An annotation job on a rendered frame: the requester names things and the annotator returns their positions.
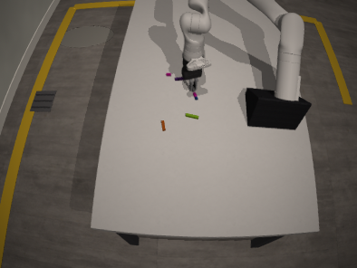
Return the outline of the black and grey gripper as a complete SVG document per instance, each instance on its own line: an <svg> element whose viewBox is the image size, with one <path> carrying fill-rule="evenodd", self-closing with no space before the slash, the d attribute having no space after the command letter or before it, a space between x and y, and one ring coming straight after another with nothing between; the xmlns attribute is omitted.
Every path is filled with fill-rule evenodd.
<svg viewBox="0 0 357 268"><path fill-rule="evenodd" d="M190 91L193 91L193 86L195 90L197 90L198 77L202 76L202 70L200 69L211 66L211 61L209 59L205 59L203 53L204 49L199 53L188 52L185 47L183 49L183 67L181 74L184 80L189 80ZM192 79L194 79L194 82Z"/></svg>

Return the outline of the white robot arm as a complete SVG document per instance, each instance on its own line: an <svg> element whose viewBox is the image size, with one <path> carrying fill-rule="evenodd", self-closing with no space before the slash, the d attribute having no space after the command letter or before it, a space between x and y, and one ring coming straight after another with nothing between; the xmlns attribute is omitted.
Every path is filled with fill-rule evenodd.
<svg viewBox="0 0 357 268"><path fill-rule="evenodd" d="M301 52L304 45L304 21L299 14L288 13L275 0L247 0L265 14L281 32L278 45L275 97L298 101L300 91ZM204 35L211 28L208 0L188 0L189 8L200 12L184 13L179 24L188 52L199 53L204 47Z"/></svg>

